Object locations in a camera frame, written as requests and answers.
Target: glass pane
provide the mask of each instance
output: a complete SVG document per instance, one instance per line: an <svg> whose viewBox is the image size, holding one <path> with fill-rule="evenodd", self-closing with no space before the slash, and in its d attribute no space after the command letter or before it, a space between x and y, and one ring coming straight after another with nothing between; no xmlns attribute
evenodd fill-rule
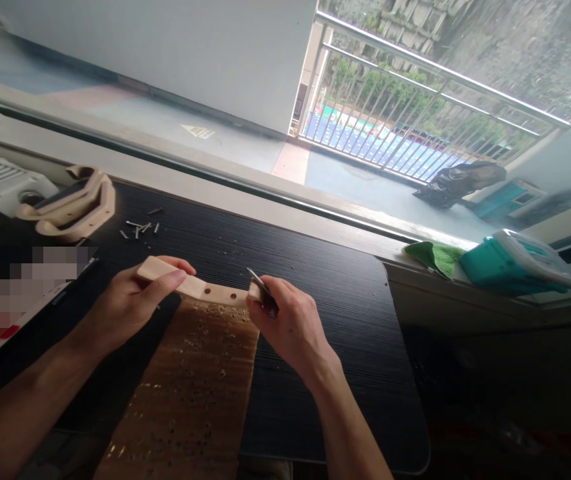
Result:
<svg viewBox="0 0 571 480"><path fill-rule="evenodd" d="M0 0L0 93L413 238L571 209L570 6L195 5Z"/></svg>

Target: metal railing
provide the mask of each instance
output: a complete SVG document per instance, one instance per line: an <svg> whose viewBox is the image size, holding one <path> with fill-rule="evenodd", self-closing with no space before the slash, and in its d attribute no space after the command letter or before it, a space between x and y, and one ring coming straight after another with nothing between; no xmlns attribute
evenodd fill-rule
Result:
<svg viewBox="0 0 571 480"><path fill-rule="evenodd" d="M303 141L425 184L460 163L506 165L570 126L326 13L316 12L316 20L323 31L312 71L322 57L324 71L313 100L310 88L303 103ZM328 28L364 42L376 59L324 43Z"/></svg>

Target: hand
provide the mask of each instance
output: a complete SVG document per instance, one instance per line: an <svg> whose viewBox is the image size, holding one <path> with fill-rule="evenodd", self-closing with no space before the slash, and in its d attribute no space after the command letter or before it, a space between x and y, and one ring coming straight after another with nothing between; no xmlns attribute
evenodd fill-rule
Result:
<svg viewBox="0 0 571 480"><path fill-rule="evenodd" d="M179 270L152 283L137 277L139 265L119 272L65 340L100 359L141 330L159 302L183 283L187 275L197 272L185 260L159 258Z"/></svg>
<svg viewBox="0 0 571 480"><path fill-rule="evenodd" d="M279 306L276 318L259 302L247 299L246 303L252 322L272 348L310 390L328 373L342 371L338 355L325 338L314 299L283 279L263 275L261 280Z"/></svg>

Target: black bag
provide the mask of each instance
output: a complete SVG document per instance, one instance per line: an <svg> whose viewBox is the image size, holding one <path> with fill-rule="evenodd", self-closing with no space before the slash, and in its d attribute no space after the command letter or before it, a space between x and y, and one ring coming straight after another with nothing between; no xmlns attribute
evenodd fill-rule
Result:
<svg viewBox="0 0 571 480"><path fill-rule="evenodd" d="M414 196L433 207L447 210L465 195L505 180L507 170L492 162L477 160L441 169L430 183L414 192Z"/></svg>

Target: teal plastic box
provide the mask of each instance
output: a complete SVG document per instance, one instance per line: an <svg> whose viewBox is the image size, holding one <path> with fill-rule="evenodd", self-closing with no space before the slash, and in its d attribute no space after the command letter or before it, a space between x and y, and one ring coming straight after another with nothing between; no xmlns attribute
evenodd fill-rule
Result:
<svg viewBox="0 0 571 480"><path fill-rule="evenodd" d="M571 289L571 270L549 245L500 230L458 261L474 285L518 297Z"/></svg>

